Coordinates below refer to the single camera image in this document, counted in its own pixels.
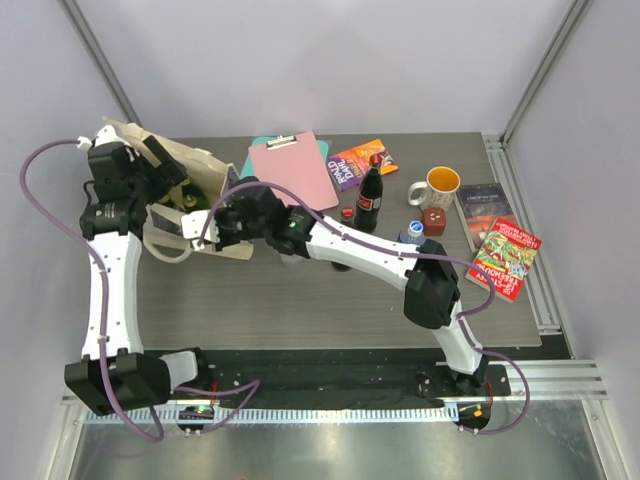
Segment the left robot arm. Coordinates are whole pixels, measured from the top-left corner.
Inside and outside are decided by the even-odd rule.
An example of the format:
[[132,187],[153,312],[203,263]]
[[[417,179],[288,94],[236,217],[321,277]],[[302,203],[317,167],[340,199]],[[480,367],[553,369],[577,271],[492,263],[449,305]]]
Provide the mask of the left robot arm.
[[96,202],[80,217],[89,249],[90,312],[81,359],[64,370],[66,386],[96,415],[154,407],[180,388],[205,397],[213,375],[199,348],[147,355],[137,321],[137,272],[149,205],[186,180],[185,168],[154,137],[143,144],[151,162],[111,126],[87,147]]

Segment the red Treehouse book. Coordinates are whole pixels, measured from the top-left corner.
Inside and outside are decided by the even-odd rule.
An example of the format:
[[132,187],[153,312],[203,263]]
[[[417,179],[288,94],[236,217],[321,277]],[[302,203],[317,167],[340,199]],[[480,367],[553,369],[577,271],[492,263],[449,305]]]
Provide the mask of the red Treehouse book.
[[465,278],[490,289],[485,272],[493,281],[496,295],[513,303],[519,296],[542,241],[506,218],[499,217],[488,231]]

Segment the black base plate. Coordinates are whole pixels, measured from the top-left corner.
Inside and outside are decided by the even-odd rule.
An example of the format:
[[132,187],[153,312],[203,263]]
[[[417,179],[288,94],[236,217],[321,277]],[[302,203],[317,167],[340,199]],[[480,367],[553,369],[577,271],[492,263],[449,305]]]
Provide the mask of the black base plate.
[[261,394],[400,390],[431,398],[471,396],[435,348],[203,350],[219,388],[252,380]]

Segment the brown red cube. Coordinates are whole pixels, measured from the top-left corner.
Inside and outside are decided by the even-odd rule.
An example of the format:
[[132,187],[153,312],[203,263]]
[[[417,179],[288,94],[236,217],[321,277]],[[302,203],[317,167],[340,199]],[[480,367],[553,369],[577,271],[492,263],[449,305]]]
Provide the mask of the brown red cube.
[[421,223],[425,236],[442,236],[447,225],[446,212],[440,207],[428,207],[422,212]]

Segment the dark purple book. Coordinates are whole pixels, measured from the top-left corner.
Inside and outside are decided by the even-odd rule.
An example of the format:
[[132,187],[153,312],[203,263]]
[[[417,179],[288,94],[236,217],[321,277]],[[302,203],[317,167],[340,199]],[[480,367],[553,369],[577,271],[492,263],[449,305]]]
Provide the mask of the dark purple book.
[[500,183],[463,185],[456,192],[455,205],[472,252],[481,247],[496,219],[517,224]]

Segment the white mug orange inside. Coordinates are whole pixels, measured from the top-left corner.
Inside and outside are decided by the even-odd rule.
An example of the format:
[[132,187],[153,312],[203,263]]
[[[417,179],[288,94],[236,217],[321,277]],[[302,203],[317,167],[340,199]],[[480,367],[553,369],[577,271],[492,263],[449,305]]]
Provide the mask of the white mug orange inside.
[[410,206],[441,208],[447,211],[461,185],[459,174],[450,167],[437,166],[429,170],[422,181],[410,185],[407,201]]

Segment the canvas tote bag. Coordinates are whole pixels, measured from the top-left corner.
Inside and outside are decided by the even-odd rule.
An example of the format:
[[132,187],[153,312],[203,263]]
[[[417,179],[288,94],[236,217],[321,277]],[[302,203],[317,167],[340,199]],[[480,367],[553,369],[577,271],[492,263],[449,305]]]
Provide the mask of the canvas tote bag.
[[220,251],[213,245],[195,245],[195,237],[202,230],[205,212],[210,210],[234,183],[239,180],[235,166],[225,163],[199,148],[193,148],[159,134],[147,131],[135,123],[123,123],[105,118],[99,139],[122,140],[141,154],[151,166],[160,166],[163,151],[185,170],[186,179],[176,185],[164,198],[147,207],[148,217],[142,242],[155,258],[165,263],[180,263],[193,253],[248,260],[253,246],[247,241],[225,247]]

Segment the Roald Dahl book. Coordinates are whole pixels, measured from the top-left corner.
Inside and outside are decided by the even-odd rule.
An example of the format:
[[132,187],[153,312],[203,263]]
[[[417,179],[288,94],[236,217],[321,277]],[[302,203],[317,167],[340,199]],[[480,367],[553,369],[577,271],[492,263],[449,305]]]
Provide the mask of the Roald Dahl book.
[[382,175],[389,175],[399,170],[399,166],[380,139],[352,147],[327,158],[326,168],[340,192],[360,185],[369,169],[370,157],[374,154],[382,156]]

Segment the pink clipboard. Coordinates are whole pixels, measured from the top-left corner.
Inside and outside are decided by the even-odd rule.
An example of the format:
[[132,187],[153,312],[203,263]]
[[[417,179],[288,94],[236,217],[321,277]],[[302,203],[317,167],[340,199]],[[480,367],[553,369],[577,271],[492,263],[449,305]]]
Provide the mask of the pink clipboard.
[[311,131],[248,148],[254,176],[293,192],[313,210],[339,204],[324,155]]

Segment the Pocari Sweat plastic bottle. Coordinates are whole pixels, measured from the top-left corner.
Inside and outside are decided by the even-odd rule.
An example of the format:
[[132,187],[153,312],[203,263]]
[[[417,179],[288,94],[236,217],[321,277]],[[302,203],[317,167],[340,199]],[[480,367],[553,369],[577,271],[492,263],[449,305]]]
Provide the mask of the Pocari Sweat plastic bottle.
[[281,262],[287,267],[294,267],[305,261],[305,258],[299,255],[280,255]]

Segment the green glass bottle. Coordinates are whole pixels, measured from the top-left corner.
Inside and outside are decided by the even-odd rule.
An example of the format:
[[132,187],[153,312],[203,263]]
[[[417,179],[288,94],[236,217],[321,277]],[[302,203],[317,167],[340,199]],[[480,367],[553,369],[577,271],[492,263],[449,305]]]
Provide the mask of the green glass bottle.
[[210,202],[205,196],[196,196],[192,194],[185,194],[183,196],[182,205],[186,213],[209,210],[211,208]]
[[168,194],[166,205],[170,208],[183,210],[184,197],[186,196],[185,188],[191,185],[189,179],[184,180],[179,186],[173,188]]

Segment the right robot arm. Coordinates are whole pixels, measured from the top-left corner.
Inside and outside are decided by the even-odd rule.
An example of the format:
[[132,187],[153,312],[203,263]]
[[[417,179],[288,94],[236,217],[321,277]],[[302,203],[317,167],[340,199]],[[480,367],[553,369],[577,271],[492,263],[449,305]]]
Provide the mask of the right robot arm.
[[466,321],[455,267],[463,261],[427,240],[416,246],[348,227],[309,207],[299,196],[287,206],[281,186],[254,177],[238,181],[211,208],[199,239],[222,250],[262,239],[279,253],[334,262],[378,278],[404,295],[403,314],[433,333],[453,386],[472,395],[488,381],[488,355]]

